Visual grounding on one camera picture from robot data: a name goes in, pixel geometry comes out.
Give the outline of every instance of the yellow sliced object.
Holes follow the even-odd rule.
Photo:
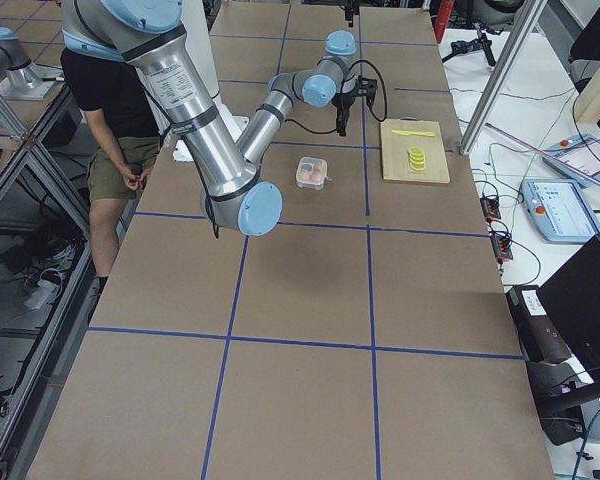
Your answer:
[[[418,135],[420,137],[435,137],[435,132],[417,132],[414,130],[391,130],[391,133],[395,133],[396,135]]]
[[[418,173],[426,170],[426,156],[422,148],[411,147],[409,149],[409,166],[412,170]]]

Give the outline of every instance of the man's hand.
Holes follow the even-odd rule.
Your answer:
[[[118,167],[118,171],[120,172],[120,175],[122,175],[122,179],[124,180],[124,184],[127,186],[127,188],[133,190],[134,192],[141,189],[141,175],[136,175],[133,173],[129,165],[125,164]]]
[[[147,181],[149,180],[149,177],[151,176],[152,170],[153,170],[153,166],[147,168],[146,170],[143,170],[142,174],[140,174],[140,178],[138,180],[138,183],[140,184],[140,190],[144,190],[147,187]]]

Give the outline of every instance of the brown cardboard tabletop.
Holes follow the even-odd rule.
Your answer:
[[[223,3],[223,100],[251,115],[346,28],[336,7]],[[390,112],[440,122],[451,183],[383,182],[358,102],[350,135],[286,124],[265,153],[272,232],[215,239],[195,166],[163,152],[29,479],[552,478],[428,13],[363,8],[353,31]],[[303,156],[327,160],[323,190],[295,184]]]

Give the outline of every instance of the table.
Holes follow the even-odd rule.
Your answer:
[[[225,103],[252,114],[336,28],[334,7],[223,4]],[[215,240],[163,150],[27,478],[552,478],[429,16],[363,8],[353,33],[389,115],[441,122],[451,184],[383,183],[357,104],[346,138],[285,125],[262,171],[280,224]],[[332,183],[298,189],[302,156]]]
[[[469,41],[473,38],[475,38],[473,31],[447,30],[440,45],[440,53],[442,56],[447,55],[451,51],[452,41]],[[497,59],[507,39],[507,33],[504,32],[501,36],[490,35],[489,38],[493,41],[492,48]],[[490,73],[484,54],[477,52],[455,57],[445,63],[445,73],[458,117],[469,120],[479,99],[478,92],[484,89]],[[573,83],[549,42],[541,34],[533,33],[528,39],[502,93],[534,98],[556,96],[545,100],[532,100],[501,95],[488,119],[499,128],[513,133],[532,145],[544,148],[577,134],[571,116],[571,106],[577,97],[577,92],[573,90]],[[600,138],[600,130],[595,125],[580,125],[580,129],[583,133],[591,133],[596,138]],[[492,167],[497,172],[497,178],[514,189],[520,185],[527,168],[527,176],[540,178],[558,176],[541,159],[536,157],[532,161],[532,154],[514,153],[501,146],[492,147],[493,159],[490,160],[489,147],[495,143],[521,149],[519,145],[497,132],[489,128],[483,129],[476,147],[470,153],[471,166],[475,169],[474,177],[478,181],[476,185],[479,192],[482,192],[484,186],[479,182],[486,179],[497,186],[501,194],[516,195],[514,190],[496,181]],[[592,208],[600,209],[600,188],[590,187],[584,192]],[[486,193],[492,194],[493,189],[487,186]],[[531,281],[541,285],[578,250],[579,245],[557,245],[546,242],[531,223],[525,209],[521,206],[514,208],[514,204],[512,198],[502,200],[500,209],[503,221],[507,226],[514,227],[514,240],[538,256],[542,269],[537,278],[532,280],[538,268],[536,260],[519,245],[513,245],[514,261],[505,263],[502,282],[509,285]],[[571,362],[576,372],[582,371],[582,366],[579,366],[577,360],[572,359]],[[591,381],[591,378],[587,376],[583,381]],[[547,442],[554,471],[572,473],[576,459],[574,452],[580,448],[580,443],[576,440],[555,447]],[[581,462],[579,474],[592,478],[591,470],[600,468],[600,444],[588,443],[587,451],[595,457],[595,461]]]

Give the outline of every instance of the plastic container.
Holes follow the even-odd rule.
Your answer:
[[[327,179],[327,162],[321,158],[302,157],[296,170],[296,183],[300,188],[322,190]]]

